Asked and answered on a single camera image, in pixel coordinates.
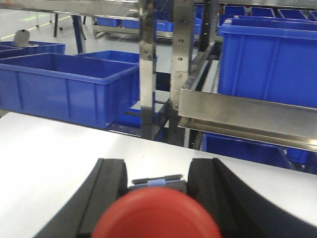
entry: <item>steel shelf rail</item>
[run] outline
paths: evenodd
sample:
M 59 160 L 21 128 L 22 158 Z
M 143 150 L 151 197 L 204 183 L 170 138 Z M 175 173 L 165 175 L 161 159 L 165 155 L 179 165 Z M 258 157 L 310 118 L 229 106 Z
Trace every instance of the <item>steel shelf rail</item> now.
M 132 0 L 0 0 L 0 8 L 136 20 Z
M 181 90 L 180 126 L 317 151 L 317 109 Z

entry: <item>metal upright post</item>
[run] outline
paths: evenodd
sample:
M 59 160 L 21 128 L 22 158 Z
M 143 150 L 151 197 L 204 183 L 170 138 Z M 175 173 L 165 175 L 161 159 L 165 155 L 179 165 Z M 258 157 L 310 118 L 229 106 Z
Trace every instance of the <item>metal upright post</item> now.
M 211 18 L 213 17 L 213 3 L 216 0 L 204 0 L 202 31 L 200 33 L 199 51 L 205 51 L 209 46 L 211 34 Z
M 155 0 L 140 0 L 140 100 L 141 133 L 155 136 L 156 10 Z
M 77 43 L 77 51 L 79 54 L 86 52 L 85 47 L 85 36 L 83 31 L 83 25 L 81 23 L 81 16 L 72 16 L 73 23 L 74 23 L 74 30 L 75 30 L 75 37 L 76 37 L 76 43 Z
M 173 56 L 171 72 L 171 104 L 169 111 L 169 144 L 184 145 L 184 129 L 178 127 L 180 89 L 188 79 L 193 52 L 193 26 L 196 2 L 194 0 L 174 1 Z

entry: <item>metal rod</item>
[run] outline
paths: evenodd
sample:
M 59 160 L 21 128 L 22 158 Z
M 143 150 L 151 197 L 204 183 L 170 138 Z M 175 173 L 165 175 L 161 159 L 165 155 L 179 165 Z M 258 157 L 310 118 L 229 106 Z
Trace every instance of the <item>metal rod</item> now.
M 169 110 L 169 144 L 184 145 L 184 130 L 178 127 L 179 93 L 188 78 L 193 53 L 195 1 L 174 1 L 173 55 L 171 70 L 171 103 Z
M 57 36 L 57 29 L 58 29 L 58 13 L 55 14 L 54 37 Z
M 142 138 L 155 137 L 156 11 L 155 0 L 140 0 L 140 102 Z
M 86 52 L 85 36 L 83 31 L 83 25 L 81 22 L 81 16 L 72 16 L 74 23 L 74 31 L 76 37 L 77 51 L 79 54 Z

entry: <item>green floor marking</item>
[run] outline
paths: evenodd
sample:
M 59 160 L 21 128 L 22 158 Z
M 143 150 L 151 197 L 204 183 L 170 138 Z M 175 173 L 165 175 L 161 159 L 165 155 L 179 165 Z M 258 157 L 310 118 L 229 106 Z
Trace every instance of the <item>green floor marking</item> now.
M 39 13 L 39 18 L 46 17 L 46 16 L 49 16 L 49 14 L 47 14 L 47 13 Z M 36 20 L 36 15 L 27 16 L 27 17 L 18 19 L 18 21 L 34 21 L 34 20 Z

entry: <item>stainless steel shelf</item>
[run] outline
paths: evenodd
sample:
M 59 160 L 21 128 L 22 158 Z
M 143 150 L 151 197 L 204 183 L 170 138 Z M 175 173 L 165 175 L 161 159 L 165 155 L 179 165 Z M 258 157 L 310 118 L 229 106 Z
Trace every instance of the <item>stainless steel shelf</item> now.
M 315 0 L 221 0 L 220 3 L 259 5 L 259 6 L 286 6 L 296 8 L 317 8 Z
M 132 0 L 0 0 L 0 8 L 133 20 L 138 17 L 139 2 Z
M 124 27 L 93 25 L 93 30 L 99 31 L 99 32 L 108 32 L 108 33 L 139 35 L 139 29 L 124 28 Z M 172 39 L 173 32 L 157 31 L 157 37 Z M 199 40 L 199 35 L 195 35 L 195 40 Z
M 181 90 L 180 127 L 317 151 L 317 109 Z

